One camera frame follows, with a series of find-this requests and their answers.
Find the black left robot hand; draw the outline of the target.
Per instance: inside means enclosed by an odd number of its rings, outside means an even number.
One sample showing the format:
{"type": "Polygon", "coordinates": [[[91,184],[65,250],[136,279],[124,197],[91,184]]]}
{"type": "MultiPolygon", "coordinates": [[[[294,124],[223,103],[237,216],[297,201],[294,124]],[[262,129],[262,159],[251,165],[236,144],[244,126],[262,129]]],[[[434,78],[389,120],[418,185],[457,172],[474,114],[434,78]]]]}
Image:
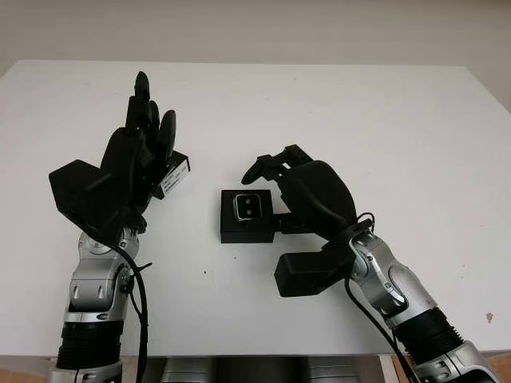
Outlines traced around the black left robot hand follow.
{"type": "Polygon", "coordinates": [[[145,232],[143,217],[158,185],[170,170],[176,139],[176,113],[164,115],[150,97],[149,79],[137,74],[125,125],[110,137],[101,169],[121,182],[121,226],[145,232]]]}

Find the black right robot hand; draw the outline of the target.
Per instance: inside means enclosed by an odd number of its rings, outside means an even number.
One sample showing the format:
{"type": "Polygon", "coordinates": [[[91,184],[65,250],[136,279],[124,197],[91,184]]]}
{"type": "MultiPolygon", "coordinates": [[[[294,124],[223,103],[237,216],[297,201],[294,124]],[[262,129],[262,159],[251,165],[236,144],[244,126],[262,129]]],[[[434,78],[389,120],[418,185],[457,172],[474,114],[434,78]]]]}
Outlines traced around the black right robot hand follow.
{"type": "Polygon", "coordinates": [[[345,183],[326,162],[314,160],[292,144],[274,156],[259,156],[245,172],[241,183],[260,177],[276,182],[288,213],[271,219],[283,234],[314,233],[331,240],[357,223],[355,202],[345,183]]]}

